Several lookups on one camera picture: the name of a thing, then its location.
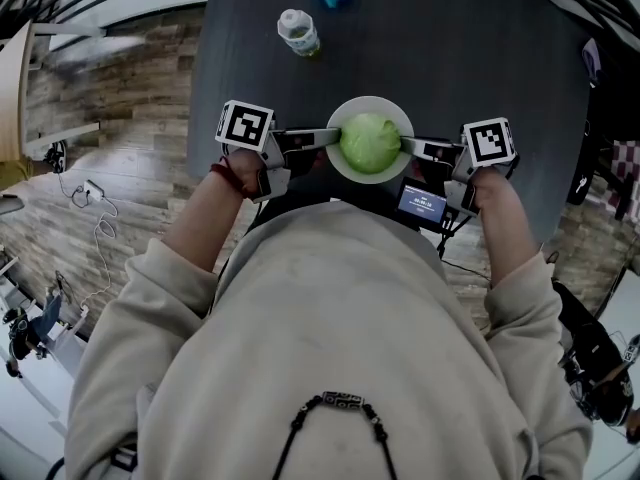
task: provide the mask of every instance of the black necklace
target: black necklace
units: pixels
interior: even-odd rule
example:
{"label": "black necklace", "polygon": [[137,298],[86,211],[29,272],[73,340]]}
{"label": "black necklace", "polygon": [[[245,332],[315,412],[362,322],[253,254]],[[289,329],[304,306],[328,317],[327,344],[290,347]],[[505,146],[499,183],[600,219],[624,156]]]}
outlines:
{"label": "black necklace", "polygon": [[389,447],[387,446],[387,438],[389,437],[389,434],[385,432],[384,427],[382,426],[382,421],[371,405],[365,403],[364,398],[361,396],[350,395],[349,393],[337,393],[335,391],[325,391],[322,393],[322,396],[316,395],[300,408],[295,419],[291,422],[291,432],[289,433],[289,438],[287,439],[284,449],[282,450],[282,454],[280,455],[276,472],[273,474],[273,480],[278,480],[280,478],[284,462],[287,460],[287,455],[289,455],[291,444],[293,443],[298,431],[302,428],[307,414],[320,404],[335,407],[337,409],[361,411],[364,413],[365,417],[373,426],[373,433],[376,441],[378,441],[382,446],[382,451],[384,452],[384,458],[387,462],[387,469],[389,470],[391,480],[398,480],[396,470],[393,467],[393,461],[391,460],[391,454],[389,453]]}

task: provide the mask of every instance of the small screen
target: small screen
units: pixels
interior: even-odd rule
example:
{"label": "small screen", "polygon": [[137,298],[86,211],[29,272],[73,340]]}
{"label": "small screen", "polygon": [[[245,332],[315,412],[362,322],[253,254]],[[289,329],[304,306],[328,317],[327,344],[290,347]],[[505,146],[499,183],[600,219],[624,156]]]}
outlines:
{"label": "small screen", "polygon": [[405,185],[398,209],[440,223],[446,206],[446,198]]}

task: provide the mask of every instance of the dark table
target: dark table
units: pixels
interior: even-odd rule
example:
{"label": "dark table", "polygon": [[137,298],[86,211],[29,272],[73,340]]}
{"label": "dark table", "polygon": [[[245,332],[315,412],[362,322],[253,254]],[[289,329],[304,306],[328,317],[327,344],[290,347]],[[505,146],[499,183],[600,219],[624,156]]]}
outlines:
{"label": "dark table", "polygon": [[[287,8],[314,18],[320,58],[296,56],[278,36]],[[230,99],[274,109],[279,127],[315,127],[351,98],[382,96],[407,113],[417,135],[451,138],[463,123],[502,116],[521,155],[513,184],[534,235],[547,240],[582,142],[587,39],[546,0],[352,0],[336,10],[322,0],[209,0],[193,77],[189,173],[202,177],[219,158],[214,134]],[[367,190],[331,166],[296,182],[336,197]]]}

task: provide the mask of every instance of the beige sweatshirt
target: beige sweatshirt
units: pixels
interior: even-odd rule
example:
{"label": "beige sweatshirt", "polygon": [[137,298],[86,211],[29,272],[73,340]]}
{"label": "beige sweatshirt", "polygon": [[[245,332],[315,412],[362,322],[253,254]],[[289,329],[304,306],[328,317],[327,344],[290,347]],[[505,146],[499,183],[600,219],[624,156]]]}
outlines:
{"label": "beige sweatshirt", "polygon": [[[291,421],[324,391],[371,403],[403,480],[582,475],[591,426],[557,366],[560,299],[540,256],[488,294],[486,339],[427,240],[344,203],[249,233],[208,317],[216,277],[161,242],[126,270],[73,392],[71,480],[101,478],[136,440],[134,478],[271,478]],[[361,414],[320,406],[282,478],[389,473]]]}

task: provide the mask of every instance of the cabbage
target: cabbage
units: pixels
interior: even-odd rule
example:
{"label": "cabbage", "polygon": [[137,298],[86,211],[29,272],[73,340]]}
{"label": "cabbage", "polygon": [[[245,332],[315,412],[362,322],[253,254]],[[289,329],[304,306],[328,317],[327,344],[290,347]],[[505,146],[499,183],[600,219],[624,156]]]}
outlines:
{"label": "cabbage", "polygon": [[394,162],[400,151],[400,133],[379,114],[358,114],[342,126],[340,150],[356,171],[376,174]]}

